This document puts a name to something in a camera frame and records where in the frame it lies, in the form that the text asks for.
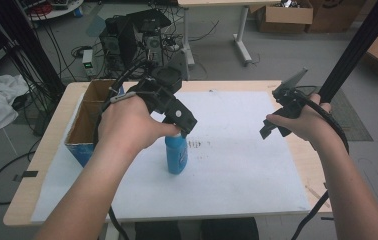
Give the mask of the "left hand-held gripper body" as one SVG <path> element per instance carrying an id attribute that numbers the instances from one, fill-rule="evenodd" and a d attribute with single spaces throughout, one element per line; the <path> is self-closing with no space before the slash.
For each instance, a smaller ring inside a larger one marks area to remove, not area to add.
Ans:
<path id="1" fill-rule="evenodd" d="M 148 112 L 165 116 L 163 122 L 183 127 L 189 132 L 197 124 L 192 112 L 175 97 L 182 87 L 182 74 L 172 67 L 156 68 L 139 81 L 133 91 L 143 99 Z"/>

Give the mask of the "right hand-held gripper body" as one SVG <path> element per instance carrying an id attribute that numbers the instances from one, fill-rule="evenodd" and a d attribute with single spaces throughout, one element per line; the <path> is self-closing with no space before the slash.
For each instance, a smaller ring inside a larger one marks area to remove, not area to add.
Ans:
<path id="1" fill-rule="evenodd" d="M 282 108 L 277 111 L 278 115 L 291 119 L 299 117 L 303 105 L 299 100 L 296 86 L 307 71 L 307 68 L 302 68 L 298 73 L 283 81 L 272 91 L 272 95 L 276 102 L 282 106 Z"/>

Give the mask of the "blue plastic bottle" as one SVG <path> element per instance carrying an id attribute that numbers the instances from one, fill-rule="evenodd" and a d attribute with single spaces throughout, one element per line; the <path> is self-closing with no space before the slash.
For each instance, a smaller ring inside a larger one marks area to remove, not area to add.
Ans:
<path id="1" fill-rule="evenodd" d="M 168 171 L 178 175 L 184 170 L 188 161 L 187 141 L 180 134 L 166 136 L 165 145 Z"/>

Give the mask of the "person's right hand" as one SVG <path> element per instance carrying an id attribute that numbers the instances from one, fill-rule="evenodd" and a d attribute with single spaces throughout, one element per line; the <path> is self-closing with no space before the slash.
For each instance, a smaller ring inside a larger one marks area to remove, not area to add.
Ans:
<path id="1" fill-rule="evenodd" d="M 291 130 L 295 135 L 312 144 L 340 141 L 335 130 L 309 106 L 304 106 L 300 116 L 296 119 L 276 114 L 268 114 L 266 119 L 277 126 Z"/>

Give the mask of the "person's left hand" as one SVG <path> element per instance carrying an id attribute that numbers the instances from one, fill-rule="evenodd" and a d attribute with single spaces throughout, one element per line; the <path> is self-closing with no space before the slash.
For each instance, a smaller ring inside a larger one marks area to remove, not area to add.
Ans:
<path id="1" fill-rule="evenodd" d="M 158 138 L 177 135 L 180 129 L 154 120 L 144 101 L 133 96 L 111 104 L 102 114 L 98 131 L 96 153 L 112 158 L 134 158 Z"/>

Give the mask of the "white table mat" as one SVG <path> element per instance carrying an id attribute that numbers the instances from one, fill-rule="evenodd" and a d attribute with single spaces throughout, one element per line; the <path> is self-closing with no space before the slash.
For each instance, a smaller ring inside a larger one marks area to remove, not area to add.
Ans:
<path id="1" fill-rule="evenodd" d="M 168 172 L 164 138 L 133 160 L 110 208 L 124 221 L 190 219 L 309 209 L 286 141 L 261 138 L 272 112 L 264 92 L 189 92 L 180 99 L 198 119 L 189 134 L 188 163 Z M 45 222 L 85 166 L 62 149 L 48 171 L 32 219 Z"/>

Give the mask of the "grey floor mat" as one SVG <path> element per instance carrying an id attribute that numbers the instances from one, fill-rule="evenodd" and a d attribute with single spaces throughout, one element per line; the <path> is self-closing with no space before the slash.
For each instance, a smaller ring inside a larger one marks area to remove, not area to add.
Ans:
<path id="1" fill-rule="evenodd" d="M 331 114 L 343 129 L 348 141 L 373 140 L 342 89 L 332 98 L 331 106 Z"/>

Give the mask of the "black computer tower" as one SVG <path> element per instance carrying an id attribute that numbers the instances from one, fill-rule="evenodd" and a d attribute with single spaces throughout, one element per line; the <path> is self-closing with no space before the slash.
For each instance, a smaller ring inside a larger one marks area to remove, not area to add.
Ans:
<path id="1" fill-rule="evenodd" d="M 106 68 L 122 71 L 131 67 L 139 50 L 148 60 L 162 66 L 161 29 L 170 25 L 171 21 L 157 9 L 107 18 L 105 28 L 99 35 Z"/>

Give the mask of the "open cardboard box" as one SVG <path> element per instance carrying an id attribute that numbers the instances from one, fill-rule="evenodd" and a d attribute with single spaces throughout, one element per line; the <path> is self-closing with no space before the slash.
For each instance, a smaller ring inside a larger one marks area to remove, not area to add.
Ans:
<path id="1" fill-rule="evenodd" d="M 111 79 L 91 81 L 77 104 L 65 146 L 81 166 L 85 166 L 92 155 L 95 125 L 113 84 Z"/>

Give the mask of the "small grey power supply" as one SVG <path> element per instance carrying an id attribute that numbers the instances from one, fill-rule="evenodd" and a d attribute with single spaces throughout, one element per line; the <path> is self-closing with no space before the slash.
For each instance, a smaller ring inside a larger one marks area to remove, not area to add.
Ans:
<path id="1" fill-rule="evenodd" d="M 87 49 L 83 51 L 82 64 L 84 70 L 88 76 L 95 75 L 95 69 L 93 65 L 93 50 Z"/>

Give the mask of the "closed brown cardboard box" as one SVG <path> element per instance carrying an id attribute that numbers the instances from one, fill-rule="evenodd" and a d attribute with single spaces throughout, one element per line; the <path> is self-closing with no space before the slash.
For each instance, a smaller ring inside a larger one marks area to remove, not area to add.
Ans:
<path id="1" fill-rule="evenodd" d="M 307 33 L 341 33 L 347 31 L 362 10 L 366 0 L 309 0 L 313 21 Z"/>

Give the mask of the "person's legs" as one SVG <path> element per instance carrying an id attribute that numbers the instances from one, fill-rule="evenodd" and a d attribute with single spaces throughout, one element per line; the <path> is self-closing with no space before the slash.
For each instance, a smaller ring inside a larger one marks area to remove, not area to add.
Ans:
<path id="1" fill-rule="evenodd" d="M 256 220 L 248 218 L 206 219 L 195 224 L 178 221 L 137 222 L 135 240 L 259 240 Z"/>

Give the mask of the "wooden table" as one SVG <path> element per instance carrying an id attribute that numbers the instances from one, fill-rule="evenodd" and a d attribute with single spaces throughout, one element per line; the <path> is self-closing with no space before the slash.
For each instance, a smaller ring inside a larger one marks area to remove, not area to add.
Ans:
<path id="1" fill-rule="evenodd" d="M 271 94 L 279 84 L 278 80 L 185 81 L 181 90 L 183 92 L 253 90 Z M 24 227 L 38 224 L 32 216 L 41 198 L 42 186 L 47 180 L 54 155 L 64 146 L 64 141 L 60 137 L 67 134 L 66 125 L 74 120 L 81 98 L 86 94 L 95 96 L 102 92 L 100 88 L 92 90 L 88 82 L 71 83 L 66 87 L 64 96 L 48 124 L 33 160 L 22 174 L 21 183 L 3 217 L 5 225 Z M 285 141 L 289 146 L 306 197 L 313 205 L 325 192 L 324 174 L 318 156 L 308 143 L 294 135 L 288 136 Z"/>

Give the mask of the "round white table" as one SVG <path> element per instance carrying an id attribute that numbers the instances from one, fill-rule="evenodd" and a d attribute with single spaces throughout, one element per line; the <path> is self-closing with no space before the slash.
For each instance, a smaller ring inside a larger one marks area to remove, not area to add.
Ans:
<path id="1" fill-rule="evenodd" d="M 82 16 L 84 0 L 17 0 L 32 21 L 47 20 L 73 13 Z"/>

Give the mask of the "black tape strip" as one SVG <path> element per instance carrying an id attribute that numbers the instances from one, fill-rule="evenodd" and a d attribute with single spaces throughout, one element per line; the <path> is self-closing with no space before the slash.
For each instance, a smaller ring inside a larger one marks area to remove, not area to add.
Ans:
<path id="1" fill-rule="evenodd" d="M 37 177 L 39 171 L 24 171 L 22 174 L 17 174 L 13 177 L 13 181 L 21 182 L 23 178 Z"/>

